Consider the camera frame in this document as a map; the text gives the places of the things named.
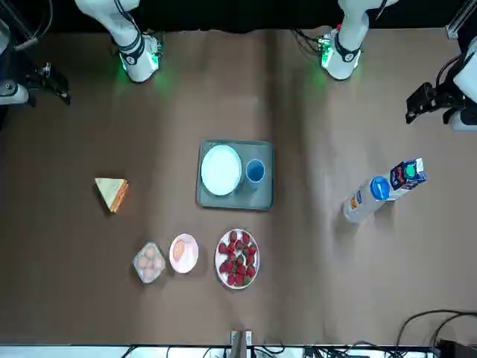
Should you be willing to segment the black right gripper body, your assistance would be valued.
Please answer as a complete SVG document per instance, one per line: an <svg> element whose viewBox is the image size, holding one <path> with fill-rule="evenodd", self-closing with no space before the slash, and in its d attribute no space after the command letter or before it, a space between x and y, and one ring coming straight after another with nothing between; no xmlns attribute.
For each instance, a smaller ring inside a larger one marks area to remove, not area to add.
<svg viewBox="0 0 477 358"><path fill-rule="evenodd" d="M25 86L33 90L53 90L54 86L51 82L50 74L50 63L46 63L43 66L30 66L24 76Z"/></svg>

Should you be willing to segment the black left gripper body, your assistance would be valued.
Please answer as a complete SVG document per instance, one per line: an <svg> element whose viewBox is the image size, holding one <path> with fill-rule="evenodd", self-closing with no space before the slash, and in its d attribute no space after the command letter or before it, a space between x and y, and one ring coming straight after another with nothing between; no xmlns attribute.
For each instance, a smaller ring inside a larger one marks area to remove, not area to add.
<svg viewBox="0 0 477 358"><path fill-rule="evenodd" d="M433 111L440 109L463 110L467 97L457 87L436 87Z"/></svg>

